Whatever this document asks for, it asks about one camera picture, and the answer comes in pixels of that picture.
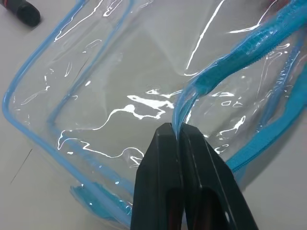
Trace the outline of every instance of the black cylindrical object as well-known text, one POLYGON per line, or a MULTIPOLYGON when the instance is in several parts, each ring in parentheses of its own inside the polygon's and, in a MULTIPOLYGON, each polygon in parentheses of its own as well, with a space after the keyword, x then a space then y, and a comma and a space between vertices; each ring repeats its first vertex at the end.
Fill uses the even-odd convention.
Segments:
POLYGON ((28 26, 34 27, 40 22, 40 13, 37 8, 25 0, 0 0, 0 4, 28 26))

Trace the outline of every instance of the black cap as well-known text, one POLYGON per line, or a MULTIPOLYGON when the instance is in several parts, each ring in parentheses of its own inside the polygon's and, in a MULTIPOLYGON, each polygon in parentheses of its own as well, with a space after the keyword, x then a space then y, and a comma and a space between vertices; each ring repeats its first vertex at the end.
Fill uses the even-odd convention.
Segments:
POLYGON ((34 27, 40 22, 40 13, 31 3, 23 1, 17 9, 16 16, 24 24, 34 27))

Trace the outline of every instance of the clear plastic bag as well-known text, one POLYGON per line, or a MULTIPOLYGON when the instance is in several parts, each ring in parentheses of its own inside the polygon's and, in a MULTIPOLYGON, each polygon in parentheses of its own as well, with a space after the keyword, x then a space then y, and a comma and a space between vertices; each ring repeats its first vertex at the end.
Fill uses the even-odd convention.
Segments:
MULTIPOLYGON (((71 188, 80 203, 106 225, 124 229, 130 226, 137 167, 154 131, 171 122, 188 82, 269 20, 275 4, 81 1, 17 73, 4 97, 3 112, 82 183, 71 188)), ((242 166, 263 150, 236 159, 257 135, 300 33, 199 98, 185 120, 230 161, 237 178, 242 166)), ((268 124, 283 118, 298 76, 306 82, 307 74, 301 74, 306 53, 306 47, 300 47, 293 59, 268 124)), ((285 128, 304 107, 301 88, 294 115, 283 120, 285 128)))

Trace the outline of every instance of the gray surface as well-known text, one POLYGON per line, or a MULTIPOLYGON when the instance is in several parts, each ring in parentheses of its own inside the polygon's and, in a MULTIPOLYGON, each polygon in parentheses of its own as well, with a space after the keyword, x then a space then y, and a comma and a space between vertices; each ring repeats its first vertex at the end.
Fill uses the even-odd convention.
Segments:
MULTIPOLYGON (((42 24, 34 30, 0 8, 0 95, 18 68, 75 3, 74 0, 31 2, 43 15, 42 24)), ((244 195, 261 230, 307 229, 306 136, 304 112, 248 172, 244 195)), ((34 148, 29 154, 32 144, 2 114, 0 141, 0 229, 101 229, 100 221, 69 194, 69 184, 75 181, 42 159, 40 149, 34 148)))

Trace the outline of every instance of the white table surface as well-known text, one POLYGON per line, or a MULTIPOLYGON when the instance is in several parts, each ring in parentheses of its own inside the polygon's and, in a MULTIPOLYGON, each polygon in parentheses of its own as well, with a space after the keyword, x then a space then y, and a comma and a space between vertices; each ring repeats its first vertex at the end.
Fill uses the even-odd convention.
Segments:
MULTIPOLYGON (((31 30, 0 7, 0 95, 18 68, 72 8, 74 0, 31 0, 42 23, 31 30)), ((256 160, 244 196, 260 230, 307 229, 307 112, 256 160)), ((69 193, 73 180, 51 166, 41 149, 0 114, 0 229, 101 229, 69 193)))

